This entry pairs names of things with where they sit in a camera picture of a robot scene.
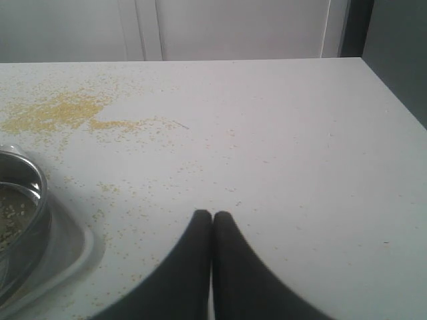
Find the stainless steel bowl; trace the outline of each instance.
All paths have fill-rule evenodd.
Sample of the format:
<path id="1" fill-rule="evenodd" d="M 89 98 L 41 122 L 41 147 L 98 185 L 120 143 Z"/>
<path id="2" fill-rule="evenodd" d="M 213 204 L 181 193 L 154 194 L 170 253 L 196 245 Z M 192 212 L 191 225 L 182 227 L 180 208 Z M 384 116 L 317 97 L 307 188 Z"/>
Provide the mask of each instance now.
<path id="1" fill-rule="evenodd" d="M 43 256 L 49 241 L 51 214 L 43 172 L 21 155 L 0 151 L 0 195 L 2 305 L 18 290 Z M 25 204 L 27 208 L 31 207 L 27 214 Z"/>

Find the white wall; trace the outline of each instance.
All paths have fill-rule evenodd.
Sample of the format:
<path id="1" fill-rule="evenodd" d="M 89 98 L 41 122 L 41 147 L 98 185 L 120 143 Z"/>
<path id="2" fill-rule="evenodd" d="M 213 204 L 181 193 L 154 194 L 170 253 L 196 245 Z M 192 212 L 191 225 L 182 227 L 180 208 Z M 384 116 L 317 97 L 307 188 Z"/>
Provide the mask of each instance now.
<path id="1" fill-rule="evenodd" d="M 123 32 L 132 29 L 133 18 L 136 21 L 135 3 L 135 17 L 126 16 L 124 21 L 121 12 L 127 8 L 119 5 L 117 0 L 3 0 L 0 62 L 143 59 L 139 32 L 135 41 L 139 39 L 140 54 L 133 54 L 135 47 L 126 47 L 131 39 Z"/>
<path id="2" fill-rule="evenodd" d="M 335 20 L 328 31 L 335 34 L 332 43 L 328 37 L 329 47 L 336 49 L 327 56 L 336 56 L 346 5 L 347 0 L 157 0 L 163 58 L 321 57 L 330 8 Z"/>

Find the table surface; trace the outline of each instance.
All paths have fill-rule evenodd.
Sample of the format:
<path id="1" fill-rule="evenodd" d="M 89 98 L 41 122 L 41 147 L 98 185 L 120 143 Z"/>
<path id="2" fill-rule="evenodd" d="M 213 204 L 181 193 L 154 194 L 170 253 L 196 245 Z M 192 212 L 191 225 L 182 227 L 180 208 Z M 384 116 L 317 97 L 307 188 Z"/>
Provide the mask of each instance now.
<path id="1" fill-rule="evenodd" d="M 338 320 L 427 319 L 427 132 L 361 59 L 0 65 L 22 146 L 97 236 L 97 262 L 13 319 L 86 319 L 230 211 Z"/>

